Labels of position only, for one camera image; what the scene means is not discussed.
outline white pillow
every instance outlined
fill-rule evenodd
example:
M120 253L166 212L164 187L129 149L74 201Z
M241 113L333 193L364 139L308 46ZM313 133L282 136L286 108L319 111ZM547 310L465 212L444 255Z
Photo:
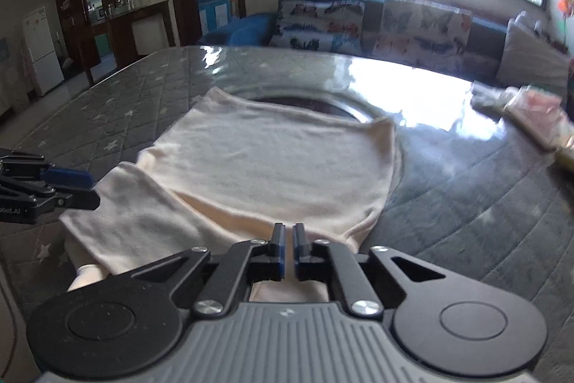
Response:
M527 27L510 20L497 80L506 87L534 85L566 98L569 61Z

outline refrigerator door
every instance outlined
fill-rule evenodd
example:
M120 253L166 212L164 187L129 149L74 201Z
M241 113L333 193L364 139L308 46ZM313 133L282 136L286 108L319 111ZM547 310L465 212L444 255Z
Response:
M42 57L39 61L35 61L33 67L40 96L44 96L44 94L64 81L60 63L54 51Z
M54 51L54 43L50 34L45 8L41 8L26 17L22 26L26 44L28 49L30 49L30 56L32 56L32 62Z

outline sofa armrest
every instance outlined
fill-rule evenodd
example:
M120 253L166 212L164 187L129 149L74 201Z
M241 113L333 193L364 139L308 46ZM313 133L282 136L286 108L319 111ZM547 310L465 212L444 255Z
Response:
M228 23L203 35L197 44L203 46L267 46L277 14L254 14Z

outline cloth fold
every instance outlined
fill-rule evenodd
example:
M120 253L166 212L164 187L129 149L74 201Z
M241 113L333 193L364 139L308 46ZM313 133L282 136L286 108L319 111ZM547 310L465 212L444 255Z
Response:
M98 183L96 211L68 210L61 219L113 274L192 246L217 254L268 239L275 222L304 222L311 239L357 251L385 205L394 142L390 119L363 124L214 88L136 165L122 162ZM251 296L320 298L322 285L293 280L265 283Z

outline black circular joint cover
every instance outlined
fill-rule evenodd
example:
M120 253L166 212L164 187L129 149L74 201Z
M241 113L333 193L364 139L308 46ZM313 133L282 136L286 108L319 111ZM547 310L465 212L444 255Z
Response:
M413 287L392 330L418 361L465 378L532 368L547 335L541 313L522 297L454 274Z
M28 342L44 370L111 379L154 364L173 349L182 329L161 284L110 278L38 307L28 322Z

